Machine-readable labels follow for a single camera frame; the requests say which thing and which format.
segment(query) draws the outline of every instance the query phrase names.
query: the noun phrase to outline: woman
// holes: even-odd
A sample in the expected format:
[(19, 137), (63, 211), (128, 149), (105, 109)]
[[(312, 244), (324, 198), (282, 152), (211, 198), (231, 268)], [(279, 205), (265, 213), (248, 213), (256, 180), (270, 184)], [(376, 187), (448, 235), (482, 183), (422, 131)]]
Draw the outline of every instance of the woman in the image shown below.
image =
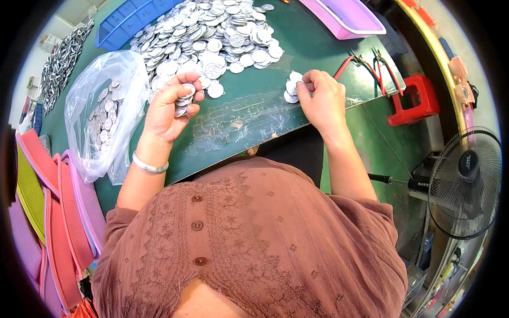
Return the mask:
[(311, 70), (297, 91), (328, 150), (332, 195), (256, 157), (164, 188), (174, 140), (204, 93), (179, 74), (154, 97), (93, 277), (100, 317), (398, 317), (407, 289), (392, 207), (377, 202), (345, 121), (345, 87)]

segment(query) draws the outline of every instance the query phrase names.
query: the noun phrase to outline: woman's arm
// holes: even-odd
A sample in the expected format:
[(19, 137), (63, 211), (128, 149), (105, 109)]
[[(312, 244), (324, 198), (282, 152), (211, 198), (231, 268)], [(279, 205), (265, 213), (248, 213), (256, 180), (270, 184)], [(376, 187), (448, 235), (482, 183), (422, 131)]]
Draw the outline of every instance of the woman's arm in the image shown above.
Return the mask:
[[(182, 73), (174, 76), (161, 88), (150, 103), (145, 118), (143, 133), (136, 147), (138, 159), (151, 166), (164, 166), (169, 158), (174, 140), (189, 123), (191, 116), (196, 115), (200, 107), (197, 104), (187, 106), (187, 115), (175, 118), (175, 100), (186, 96), (190, 89), (183, 83), (192, 83), (196, 88), (195, 100), (205, 97), (202, 85), (196, 72)], [(154, 174), (131, 164), (124, 184), (120, 188), (117, 206), (119, 208), (139, 211), (147, 201), (164, 187), (166, 172)]]
[(327, 147), (332, 194), (377, 200), (346, 124), (345, 86), (318, 70), (307, 72), (302, 80), (297, 94), (304, 114)]

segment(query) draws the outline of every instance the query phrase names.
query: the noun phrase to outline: black fan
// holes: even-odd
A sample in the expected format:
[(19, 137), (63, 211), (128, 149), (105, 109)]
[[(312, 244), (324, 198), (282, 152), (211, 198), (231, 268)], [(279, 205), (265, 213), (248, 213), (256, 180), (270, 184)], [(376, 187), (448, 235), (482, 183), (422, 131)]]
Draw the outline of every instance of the black fan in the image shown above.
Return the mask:
[(430, 177), (428, 204), (437, 226), (458, 240), (474, 238), (495, 220), (502, 150), (495, 134), (472, 127), (440, 154)]

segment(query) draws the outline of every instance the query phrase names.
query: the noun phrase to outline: blue plastic tray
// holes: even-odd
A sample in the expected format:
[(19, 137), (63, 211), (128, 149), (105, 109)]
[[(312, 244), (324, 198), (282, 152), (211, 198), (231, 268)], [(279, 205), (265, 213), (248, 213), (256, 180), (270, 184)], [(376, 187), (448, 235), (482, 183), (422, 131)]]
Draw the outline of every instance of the blue plastic tray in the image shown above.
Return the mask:
[(101, 22), (96, 47), (118, 51), (145, 25), (181, 3), (181, 0), (127, 0)]

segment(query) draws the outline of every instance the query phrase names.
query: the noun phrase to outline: silver bangle bracelet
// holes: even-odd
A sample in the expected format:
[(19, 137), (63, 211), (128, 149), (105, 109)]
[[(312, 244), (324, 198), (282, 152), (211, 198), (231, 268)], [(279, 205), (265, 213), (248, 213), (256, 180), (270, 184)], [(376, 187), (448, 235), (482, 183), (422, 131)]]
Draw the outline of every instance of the silver bangle bracelet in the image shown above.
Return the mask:
[(141, 160), (139, 160), (138, 157), (136, 157), (136, 151), (132, 153), (132, 161), (141, 169), (151, 172), (153, 174), (160, 174), (161, 172), (165, 172), (166, 170), (168, 170), (168, 167), (169, 167), (169, 162), (166, 162), (166, 164), (162, 167), (154, 167), (154, 166), (148, 165), (148, 164), (142, 162)]

